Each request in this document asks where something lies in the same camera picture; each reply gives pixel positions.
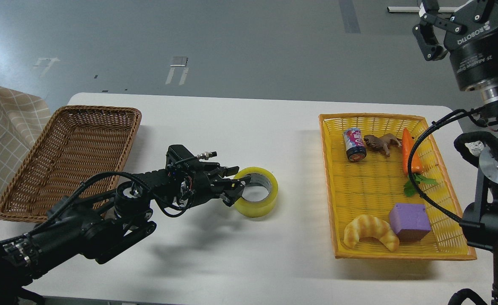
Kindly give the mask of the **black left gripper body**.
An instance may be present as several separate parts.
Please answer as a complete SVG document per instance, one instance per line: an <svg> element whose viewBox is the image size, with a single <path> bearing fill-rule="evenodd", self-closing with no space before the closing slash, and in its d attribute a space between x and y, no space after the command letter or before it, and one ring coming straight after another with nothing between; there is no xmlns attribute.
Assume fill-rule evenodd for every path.
<svg viewBox="0 0 498 305"><path fill-rule="evenodd" d="M183 166L169 164L169 177L173 178L173 197L169 198L169 208L188 210L211 199L224 196L224 182L228 169L220 164L203 164L202 166Z"/></svg>

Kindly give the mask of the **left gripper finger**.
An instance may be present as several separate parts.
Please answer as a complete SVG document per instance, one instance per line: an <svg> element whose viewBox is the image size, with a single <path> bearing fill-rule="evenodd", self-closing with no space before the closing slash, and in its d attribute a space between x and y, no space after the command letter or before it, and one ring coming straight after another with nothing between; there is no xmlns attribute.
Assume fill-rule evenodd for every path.
<svg viewBox="0 0 498 305"><path fill-rule="evenodd" d="M221 180L221 186L225 190L235 190L239 187L243 188L247 183L249 183L251 180L251 174L243 174L241 176L235 176L232 178L222 178Z"/></svg>
<svg viewBox="0 0 498 305"><path fill-rule="evenodd" d="M237 186L234 189L224 189L224 191L219 194L219 198L226 206L231 207L242 197L244 189L245 186Z"/></svg>

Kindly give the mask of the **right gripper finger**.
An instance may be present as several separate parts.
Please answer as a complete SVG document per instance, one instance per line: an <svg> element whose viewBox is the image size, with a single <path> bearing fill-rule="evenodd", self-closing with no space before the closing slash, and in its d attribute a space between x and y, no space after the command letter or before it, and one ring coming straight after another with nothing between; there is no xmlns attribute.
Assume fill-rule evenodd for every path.
<svg viewBox="0 0 498 305"><path fill-rule="evenodd" d="M434 28L437 27L449 33L460 34L465 32L465 25L445 19L439 13L440 6L437 0L422 0L420 5L420 21L414 25L412 32L425 60L442 60L448 50L437 40Z"/></svg>
<svg viewBox="0 0 498 305"><path fill-rule="evenodd" d="M459 6L452 21L461 26L461 32L491 29L498 25L498 0L468 0Z"/></svg>

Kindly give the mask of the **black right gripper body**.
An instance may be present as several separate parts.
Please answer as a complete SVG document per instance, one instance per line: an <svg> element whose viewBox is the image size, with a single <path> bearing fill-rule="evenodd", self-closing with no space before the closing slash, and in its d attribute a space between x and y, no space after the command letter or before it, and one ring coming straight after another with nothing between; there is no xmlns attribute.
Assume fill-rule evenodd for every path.
<svg viewBox="0 0 498 305"><path fill-rule="evenodd" d="M444 46L458 88L471 91L478 83L498 78L498 25L460 34L447 33Z"/></svg>

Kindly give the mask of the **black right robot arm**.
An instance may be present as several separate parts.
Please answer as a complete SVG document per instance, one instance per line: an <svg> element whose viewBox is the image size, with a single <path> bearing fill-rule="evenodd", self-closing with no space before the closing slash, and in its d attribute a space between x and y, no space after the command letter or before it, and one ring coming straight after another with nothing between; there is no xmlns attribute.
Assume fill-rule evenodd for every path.
<svg viewBox="0 0 498 305"><path fill-rule="evenodd" d="M408 164L419 145L434 131L467 117L479 127L498 126L498 0L470 0L456 8L449 18L439 13L436 0L423 0L420 22L413 27L424 58L437 61L449 55L462 91L479 91L483 106L459 109L433 122L415 141ZM493 255L492 301L498 305L498 137L487 131L462 133L454 141L461 157L477 169L476 194L462 216L455 215L430 199L416 184L412 170L408 177L414 189L431 206L462 228L470 247Z"/></svg>

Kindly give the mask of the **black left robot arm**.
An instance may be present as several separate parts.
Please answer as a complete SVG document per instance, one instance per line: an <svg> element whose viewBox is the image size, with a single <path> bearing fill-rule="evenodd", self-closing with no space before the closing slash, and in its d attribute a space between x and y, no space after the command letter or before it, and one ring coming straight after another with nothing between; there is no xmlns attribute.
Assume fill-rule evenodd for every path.
<svg viewBox="0 0 498 305"><path fill-rule="evenodd" d="M193 155L175 144L163 169L100 172L82 182L49 210L44 223L0 241L0 305L17 305L20 299L43 305L43 297L25 286L75 255L105 264L148 237L156 229L152 201L171 218L212 199L232 206L251 175L209 162L216 155Z"/></svg>

